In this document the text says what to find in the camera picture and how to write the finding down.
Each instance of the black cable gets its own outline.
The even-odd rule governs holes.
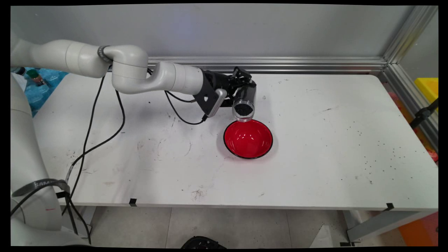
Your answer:
[[[81,214],[79,214],[78,210],[76,210],[76,207],[75,207],[75,205],[73,204],[72,199],[69,198],[69,202],[70,202],[70,205],[72,206],[73,210],[75,211],[75,213],[78,215],[79,219],[81,219],[82,223],[84,224],[84,227],[86,228],[87,238],[89,239],[89,244],[92,244],[92,241],[90,240],[89,227],[87,226],[86,222],[85,222],[84,219],[82,218]]]
[[[176,98],[176,99],[178,99],[179,101],[181,101],[181,102],[190,102],[190,103],[193,103],[193,102],[195,102],[196,100],[182,100],[181,98],[179,98],[179,97],[177,97],[177,96],[175,96],[175,95],[173,95],[170,91],[166,91],[169,95],[171,95],[172,97],[174,97],[174,98]]]
[[[202,120],[201,120],[200,122],[197,122],[197,123],[191,123],[191,122],[187,122],[187,121],[185,121],[185,120],[182,119],[182,117],[177,113],[176,109],[175,109],[174,106],[172,105],[171,100],[170,100],[169,97],[168,97],[168,91],[165,91],[165,95],[167,96],[168,102],[169,102],[169,104],[171,105],[171,108],[174,110],[174,113],[176,113],[177,117],[179,117],[179,119],[181,119],[184,123],[186,123],[186,124],[190,124],[190,125],[198,125],[198,124],[201,124],[201,123],[205,122],[205,120],[207,119],[207,115],[204,115],[204,116],[202,117]]]
[[[103,141],[102,143],[100,143],[100,144],[98,144],[98,145],[92,147],[92,148],[89,149],[88,151],[83,152],[82,155],[80,155],[80,156],[79,156],[79,157],[72,163],[72,165],[70,166],[70,170],[73,169],[73,167],[75,166],[75,164],[76,164],[81,158],[83,158],[86,154],[88,154],[89,152],[95,150],[96,148],[98,148],[98,147],[100,147],[101,145],[103,145],[103,144],[107,143],[108,141],[110,141],[112,138],[114,138],[114,137],[121,131],[121,129],[123,129],[123,126],[125,125],[125,109],[123,108],[123,104],[121,103],[120,94],[118,93],[117,90],[115,90],[115,93],[116,93],[116,96],[117,96],[117,98],[118,98],[118,103],[120,104],[121,113],[123,114],[123,123],[121,124],[121,127],[117,130],[117,132],[115,132],[114,135],[112,135],[112,136],[111,136],[110,138],[108,138],[107,140],[105,140],[105,141]],[[94,108],[92,109],[92,117],[90,118],[90,123],[92,122],[92,119],[93,119],[93,111],[94,111],[94,109],[95,109],[95,104],[96,104],[96,102],[94,103]],[[76,186],[77,186],[77,184],[78,184],[79,177],[81,176],[81,172],[82,172],[82,169],[80,168],[80,169],[79,169],[79,172],[78,172],[78,177],[76,178],[75,185],[73,186],[73,189],[72,189],[72,193],[70,194],[70,198],[72,198],[72,196],[73,196],[73,194],[74,194],[74,192],[75,192]],[[65,210],[66,210],[66,209],[67,209],[67,206],[65,206],[65,209],[62,211],[62,214],[65,213]]]
[[[70,221],[72,222],[72,226],[73,226],[73,232],[75,232],[75,234],[78,234],[78,229],[76,228],[75,219],[73,218],[72,209],[70,208],[70,205],[69,205],[69,197],[67,195],[65,196],[65,205],[67,205],[67,210],[69,212]]]
[[[29,194],[27,194],[12,210],[11,210],[11,217],[13,216],[13,214],[17,211],[17,209],[19,209],[19,207],[20,206],[22,206],[22,204],[27,200],[27,199],[29,199],[32,195],[34,195],[36,192],[38,192],[39,190],[41,190],[42,188],[45,188],[45,187],[50,187],[50,186],[54,186],[54,185],[56,185],[57,183],[61,183],[61,182],[63,182],[63,183],[65,183],[65,180],[58,180],[58,181],[53,181],[53,182],[50,182],[50,183],[48,183],[48,184],[45,184],[45,185],[43,185],[43,186],[40,186],[40,187],[38,187],[38,188],[36,188],[36,189],[34,189],[33,191],[31,191]]]

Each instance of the black clamp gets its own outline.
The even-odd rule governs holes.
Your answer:
[[[417,113],[415,113],[415,118],[412,120],[412,122],[409,123],[411,128],[412,129],[417,128],[417,126],[420,125],[422,121],[426,120],[426,118],[428,118],[438,107],[439,107],[439,98],[433,101],[431,105],[429,105],[428,107],[422,108]]]

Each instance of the floor tile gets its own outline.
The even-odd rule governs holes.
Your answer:
[[[195,235],[226,248],[290,248],[286,210],[173,208],[166,248]]]
[[[344,215],[336,210],[288,210],[293,248],[309,248],[322,225],[329,225],[333,246],[347,242]]]
[[[171,208],[97,207],[92,219],[96,247],[164,248]]]

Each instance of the black granules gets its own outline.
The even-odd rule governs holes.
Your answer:
[[[238,104],[235,106],[235,111],[240,115],[240,116],[247,116],[250,115],[250,113],[252,113],[253,109],[246,104]]]

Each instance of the black strap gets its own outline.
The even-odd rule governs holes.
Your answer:
[[[21,188],[17,189],[15,192],[13,192],[13,194],[11,196],[12,197],[22,196],[29,192],[32,192],[34,189],[36,189],[38,187],[41,187],[41,186],[46,185],[51,182],[57,182],[57,181],[58,181],[58,179],[54,179],[54,178],[44,178],[44,179],[36,180],[34,182],[26,184],[26,185],[22,186]],[[59,187],[64,192],[70,193],[70,186],[67,185],[66,182],[55,183],[55,186]]]

